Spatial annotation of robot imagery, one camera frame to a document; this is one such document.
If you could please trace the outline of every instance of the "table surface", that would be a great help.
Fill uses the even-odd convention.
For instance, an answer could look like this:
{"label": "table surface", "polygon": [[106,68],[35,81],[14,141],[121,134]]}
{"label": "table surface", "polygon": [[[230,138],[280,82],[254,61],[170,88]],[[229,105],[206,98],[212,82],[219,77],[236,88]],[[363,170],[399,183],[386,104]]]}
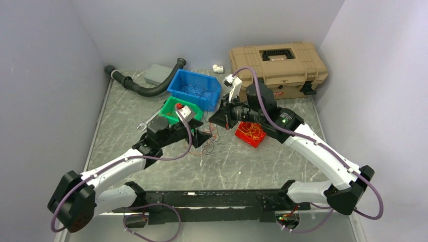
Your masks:
{"label": "table surface", "polygon": [[[215,76],[221,83],[225,74],[212,70],[192,70]],[[152,87],[144,80],[145,71],[122,71],[136,83]],[[229,92],[222,83],[222,95]],[[125,153],[135,144],[141,131],[140,122],[149,118],[168,98],[165,92],[157,97],[142,97],[126,90],[114,81],[102,113],[99,129],[90,154],[87,170],[101,166]],[[278,106],[287,107],[300,115],[319,136],[322,130],[311,98],[278,100]],[[220,141],[215,143],[210,155],[191,155],[175,161],[158,161],[148,169],[136,172],[114,187],[135,181],[145,190],[224,190],[224,189],[274,189],[287,180],[321,182],[327,177],[297,151],[266,137],[254,149],[235,136],[238,125],[231,130],[218,127]],[[186,150],[185,141],[163,148],[164,157],[175,157]],[[201,148],[191,152],[200,153]]]}

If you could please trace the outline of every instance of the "wall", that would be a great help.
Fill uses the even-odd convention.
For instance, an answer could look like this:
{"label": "wall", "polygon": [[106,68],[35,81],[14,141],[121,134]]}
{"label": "wall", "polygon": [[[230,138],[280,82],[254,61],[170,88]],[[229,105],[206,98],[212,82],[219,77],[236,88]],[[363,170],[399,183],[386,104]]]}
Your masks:
{"label": "wall", "polygon": [[121,69],[229,66],[243,45],[311,41],[327,34],[344,0],[72,0],[104,62]]}
{"label": "wall", "polygon": [[69,1],[0,5],[0,240],[52,241],[47,203],[83,170],[108,78]]}
{"label": "wall", "polygon": [[[316,96],[329,143],[372,166],[385,201],[362,218],[368,241],[426,241],[428,5],[345,1],[320,53],[330,76]],[[359,208],[375,215],[367,192]]]}

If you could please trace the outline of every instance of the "black latch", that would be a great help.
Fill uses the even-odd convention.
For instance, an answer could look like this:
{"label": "black latch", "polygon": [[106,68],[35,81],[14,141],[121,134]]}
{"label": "black latch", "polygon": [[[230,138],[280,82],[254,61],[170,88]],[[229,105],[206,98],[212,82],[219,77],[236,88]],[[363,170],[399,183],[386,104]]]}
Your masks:
{"label": "black latch", "polygon": [[305,84],[303,84],[303,87],[300,89],[300,92],[303,92],[305,95],[315,95],[316,91],[312,89],[312,82],[306,81]]}

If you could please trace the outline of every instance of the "gray electrical box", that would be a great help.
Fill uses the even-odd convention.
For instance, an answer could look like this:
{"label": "gray electrical box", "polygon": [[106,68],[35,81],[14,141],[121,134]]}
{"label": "gray electrical box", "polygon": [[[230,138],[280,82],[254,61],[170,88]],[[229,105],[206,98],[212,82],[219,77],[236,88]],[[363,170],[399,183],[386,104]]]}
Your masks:
{"label": "gray electrical box", "polygon": [[169,76],[172,70],[173,69],[168,67],[153,64],[144,75],[144,79],[147,83],[157,86]]}

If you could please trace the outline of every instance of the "black plastic cap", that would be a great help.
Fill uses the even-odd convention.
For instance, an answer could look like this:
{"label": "black plastic cap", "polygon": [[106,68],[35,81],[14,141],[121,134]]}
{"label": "black plastic cap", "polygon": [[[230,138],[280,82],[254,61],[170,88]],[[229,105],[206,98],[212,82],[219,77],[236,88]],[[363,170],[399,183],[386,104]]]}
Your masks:
{"label": "black plastic cap", "polygon": [[105,73],[109,74],[112,73],[112,71],[116,70],[116,67],[112,66],[112,65],[108,65],[104,68]]}
{"label": "black plastic cap", "polygon": [[178,58],[177,59],[177,63],[181,64],[182,66],[185,66],[187,64],[186,60],[183,58]]}

